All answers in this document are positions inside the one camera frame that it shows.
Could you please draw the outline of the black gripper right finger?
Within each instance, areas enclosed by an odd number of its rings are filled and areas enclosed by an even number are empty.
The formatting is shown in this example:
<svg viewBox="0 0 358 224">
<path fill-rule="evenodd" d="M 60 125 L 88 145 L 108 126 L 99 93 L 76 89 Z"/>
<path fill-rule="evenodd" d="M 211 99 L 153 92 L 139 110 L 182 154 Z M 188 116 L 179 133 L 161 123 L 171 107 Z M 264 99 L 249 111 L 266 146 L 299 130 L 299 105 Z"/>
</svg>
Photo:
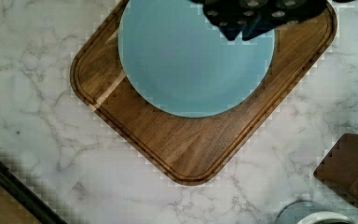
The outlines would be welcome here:
<svg viewBox="0 0 358 224">
<path fill-rule="evenodd" d="M 244 0 L 244 7 L 242 39 L 248 41 L 282 25 L 319 16 L 326 0 Z"/>
</svg>

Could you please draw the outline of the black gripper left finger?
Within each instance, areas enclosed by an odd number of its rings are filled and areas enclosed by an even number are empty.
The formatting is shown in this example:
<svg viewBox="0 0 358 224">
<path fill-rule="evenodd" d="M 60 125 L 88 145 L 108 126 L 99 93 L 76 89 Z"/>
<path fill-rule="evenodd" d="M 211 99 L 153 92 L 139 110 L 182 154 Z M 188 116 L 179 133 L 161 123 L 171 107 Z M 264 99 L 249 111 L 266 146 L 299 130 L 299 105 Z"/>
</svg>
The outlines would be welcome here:
<svg viewBox="0 0 358 224">
<path fill-rule="evenodd" d="M 245 39 L 260 21 L 261 0 L 189 0 L 202 6 L 204 16 L 222 35 L 233 41 Z"/>
</svg>

